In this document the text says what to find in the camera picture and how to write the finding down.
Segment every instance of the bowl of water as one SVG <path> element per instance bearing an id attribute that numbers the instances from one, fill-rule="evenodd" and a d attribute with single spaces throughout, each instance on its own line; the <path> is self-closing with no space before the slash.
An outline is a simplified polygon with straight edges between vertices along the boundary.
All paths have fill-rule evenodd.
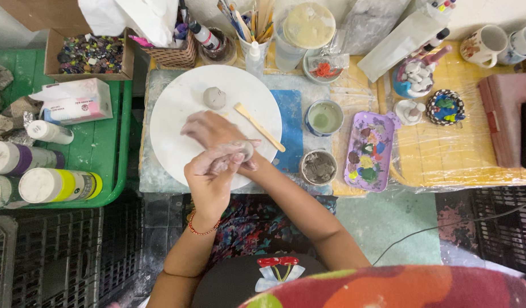
<path id="1" fill-rule="evenodd" d="M 329 137 L 343 125 L 344 114 L 341 106 L 328 99 L 314 102 L 305 113 L 305 125 L 311 134 Z"/>

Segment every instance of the blue mat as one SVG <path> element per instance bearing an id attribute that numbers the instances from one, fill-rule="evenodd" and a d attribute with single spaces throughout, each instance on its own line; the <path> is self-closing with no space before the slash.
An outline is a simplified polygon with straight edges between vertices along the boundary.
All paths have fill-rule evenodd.
<path id="1" fill-rule="evenodd" d="M 303 116 L 301 92 L 298 90 L 271 90 L 282 117 L 282 140 L 285 152 L 276 154 L 274 165 L 283 173 L 298 173 L 303 157 Z"/>

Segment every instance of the ceramic mug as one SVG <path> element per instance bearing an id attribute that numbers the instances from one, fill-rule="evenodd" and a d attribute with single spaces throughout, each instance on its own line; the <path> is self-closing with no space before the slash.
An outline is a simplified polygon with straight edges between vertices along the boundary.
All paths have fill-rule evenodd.
<path id="1" fill-rule="evenodd" d="M 526 27 L 512 33 L 510 39 L 512 46 L 517 50 L 520 55 L 526 55 Z"/>
<path id="2" fill-rule="evenodd" d="M 508 46 L 508 35 L 495 25 L 487 25 L 472 33 L 460 45 L 460 54 L 468 62 L 491 68 L 497 64 L 497 55 Z"/>
<path id="3" fill-rule="evenodd" d="M 508 40 L 508 47 L 506 47 L 505 50 L 503 50 L 501 53 L 499 53 L 499 56 L 497 56 L 497 61 L 500 64 L 504 65 L 512 65 L 512 64 L 518 64 L 521 61 L 526 59 L 526 55 L 519 54 L 517 49 L 512 45 L 512 38 L 517 32 L 513 32 L 510 34 L 509 40 Z"/>

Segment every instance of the floral skirt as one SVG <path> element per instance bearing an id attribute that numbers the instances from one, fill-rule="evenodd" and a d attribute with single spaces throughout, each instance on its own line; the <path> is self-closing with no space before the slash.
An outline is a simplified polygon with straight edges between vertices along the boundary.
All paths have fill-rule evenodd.
<path id="1" fill-rule="evenodd" d="M 317 196 L 316 200 L 335 215 L 337 197 Z M 268 253 L 316 256 L 308 238 L 269 195 L 232 194 L 221 216 L 207 269 L 227 258 Z"/>

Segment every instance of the green plastic crate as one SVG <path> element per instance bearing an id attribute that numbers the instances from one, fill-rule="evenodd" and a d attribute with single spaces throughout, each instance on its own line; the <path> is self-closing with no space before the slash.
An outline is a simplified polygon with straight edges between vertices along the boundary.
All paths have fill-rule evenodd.
<path id="1" fill-rule="evenodd" d="M 14 81 L 0 91 L 5 108 L 21 96 L 39 92 L 43 85 L 54 83 L 53 79 L 43 74 L 44 61 L 43 49 L 0 50 L 0 65 L 8 68 L 14 75 Z M 38 204 L 32 208 L 105 206 L 123 191 L 129 150 L 132 81 L 107 83 L 111 91 L 112 119 L 67 126 L 75 132 L 75 138 L 69 145 L 41 141 L 35 144 L 38 147 L 62 152 L 66 158 L 65 169 L 99 174 L 103 180 L 102 192 L 91 200 Z M 121 87 L 123 87 L 122 105 Z"/>

